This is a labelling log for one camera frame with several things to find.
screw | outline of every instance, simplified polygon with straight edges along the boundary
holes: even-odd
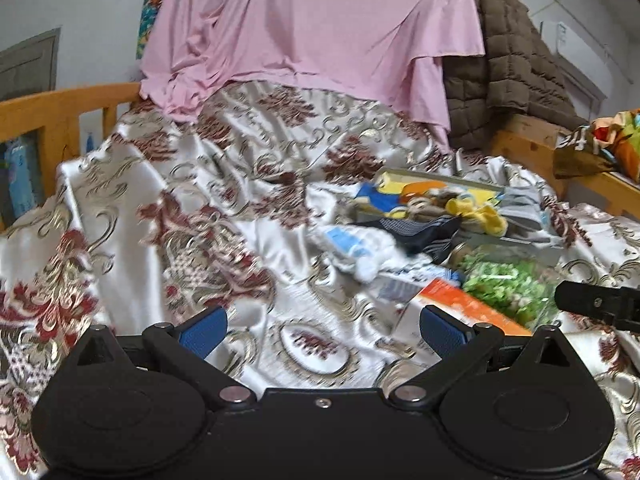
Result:
[[[318,408],[330,408],[331,401],[329,399],[316,399],[316,406]]]
[[[251,397],[251,390],[244,386],[227,386],[220,390],[220,399],[234,404],[245,402],[249,397]]]
[[[408,384],[396,389],[396,397],[405,402],[418,402],[419,400],[423,400],[426,395],[427,391],[420,386],[411,386]]]

pink fabric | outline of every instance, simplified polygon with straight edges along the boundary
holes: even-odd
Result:
[[[141,94],[194,121],[229,80],[324,88],[434,124],[448,149],[439,58],[482,54],[474,0],[164,0]]]

puffer jacket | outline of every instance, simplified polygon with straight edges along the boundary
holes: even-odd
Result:
[[[511,114],[575,130],[576,116],[554,56],[518,0],[476,0],[485,56],[445,57],[452,148],[482,149]]]

wooden headboard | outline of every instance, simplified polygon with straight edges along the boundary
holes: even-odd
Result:
[[[79,116],[101,109],[104,138],[115,126],[116,107],[138,101],[139,90],[139,83],[118,83],[43,92],[0,102],[0,142],[38,131],[42,186],[45,196],[51,196],[56,191],[58,164],[79,156]]]

black mount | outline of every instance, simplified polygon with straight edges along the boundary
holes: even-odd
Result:
[[[556,287],[554,299],[566,312],[591,317],[619,330],[640,332],[640,290],[562,282]]]
[[[613,414],[557,327],[505,338],[427,307],[420,330],[443,360],[388,399],[268,388],[257,400],[203,360],[226,333],[221,308],[141,336],[92,326],[33,410],[46,478],[604,478]]]

